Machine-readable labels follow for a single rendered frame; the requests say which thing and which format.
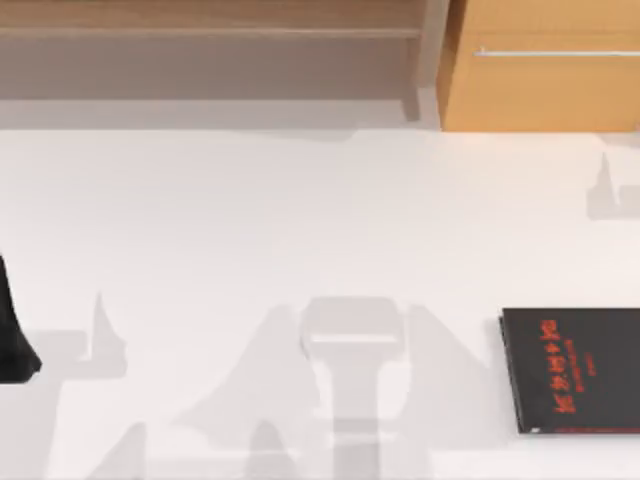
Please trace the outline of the brown wooden open shelf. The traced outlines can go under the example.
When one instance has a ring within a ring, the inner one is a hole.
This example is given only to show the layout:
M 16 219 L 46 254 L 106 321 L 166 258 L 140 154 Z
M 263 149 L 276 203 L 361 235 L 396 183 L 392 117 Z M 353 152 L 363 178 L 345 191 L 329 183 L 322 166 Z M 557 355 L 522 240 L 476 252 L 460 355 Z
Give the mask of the brown wooden open shelf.
M 0 0 L 0 99 L 398 102 L 451 0 Z

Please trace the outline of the light wooden cupboard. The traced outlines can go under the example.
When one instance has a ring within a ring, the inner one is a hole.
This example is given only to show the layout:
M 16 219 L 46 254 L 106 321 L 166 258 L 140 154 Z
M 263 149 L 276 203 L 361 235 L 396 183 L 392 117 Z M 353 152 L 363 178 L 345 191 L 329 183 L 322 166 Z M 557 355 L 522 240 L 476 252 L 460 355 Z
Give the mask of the light wooden cupboard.
M 436 91 L 448 132 L 640 127 L 640 0 L 450 0 Z

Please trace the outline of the black book with red lettering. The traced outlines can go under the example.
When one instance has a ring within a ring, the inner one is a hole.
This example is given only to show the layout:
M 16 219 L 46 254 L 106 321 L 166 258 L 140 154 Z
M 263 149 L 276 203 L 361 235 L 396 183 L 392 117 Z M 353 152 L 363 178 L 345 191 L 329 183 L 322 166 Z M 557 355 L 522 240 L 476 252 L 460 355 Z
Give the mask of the black book with red lettering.
M 505 308 L 521 434 L 640 434 L 640 308 Z

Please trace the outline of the light wooden drawer front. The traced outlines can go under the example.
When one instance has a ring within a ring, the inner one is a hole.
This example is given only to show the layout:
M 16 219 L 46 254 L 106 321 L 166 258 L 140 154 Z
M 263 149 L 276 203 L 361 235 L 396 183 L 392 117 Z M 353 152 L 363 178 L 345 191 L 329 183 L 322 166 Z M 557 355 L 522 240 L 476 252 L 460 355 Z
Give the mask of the light wooden drawer front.
M 487 58 L 488 50 L 640 50 L 640 33 L 468 33 L 437 81 L 449 132 L 619 133 L 640 126 L 640 58 Z

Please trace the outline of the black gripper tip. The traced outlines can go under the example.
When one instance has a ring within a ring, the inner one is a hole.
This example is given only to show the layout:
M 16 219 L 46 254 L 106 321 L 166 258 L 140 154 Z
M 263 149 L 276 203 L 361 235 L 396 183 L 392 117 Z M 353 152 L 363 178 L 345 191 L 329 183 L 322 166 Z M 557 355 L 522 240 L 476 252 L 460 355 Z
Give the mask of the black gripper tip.
M 16 315 L 4 258 L 0 255 L 0 384 L 23 384 L 42 368 Z

